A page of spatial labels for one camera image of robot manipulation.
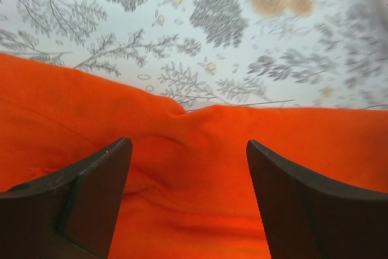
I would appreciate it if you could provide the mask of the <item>orange t-shirt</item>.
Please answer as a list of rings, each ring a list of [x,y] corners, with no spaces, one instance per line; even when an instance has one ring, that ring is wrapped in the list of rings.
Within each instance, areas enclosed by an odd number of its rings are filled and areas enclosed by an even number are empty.
[[[110,258],[269,258],[246,145],[387,190],[387,112],[210,106],[1,55],[1,190],[133,143]]]

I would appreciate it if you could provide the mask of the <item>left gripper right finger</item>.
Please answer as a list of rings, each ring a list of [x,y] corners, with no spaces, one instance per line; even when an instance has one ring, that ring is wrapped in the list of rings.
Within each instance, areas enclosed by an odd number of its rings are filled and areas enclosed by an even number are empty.
[[[246,148],[271,258],[387,258],[387,194],[333,180],[257,141]]]

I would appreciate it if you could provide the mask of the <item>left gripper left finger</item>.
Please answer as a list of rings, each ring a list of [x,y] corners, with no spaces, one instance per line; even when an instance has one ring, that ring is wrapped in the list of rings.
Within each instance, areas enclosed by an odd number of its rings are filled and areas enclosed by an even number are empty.
[[[1,258],[107,258],[132,142],[1,192]]]

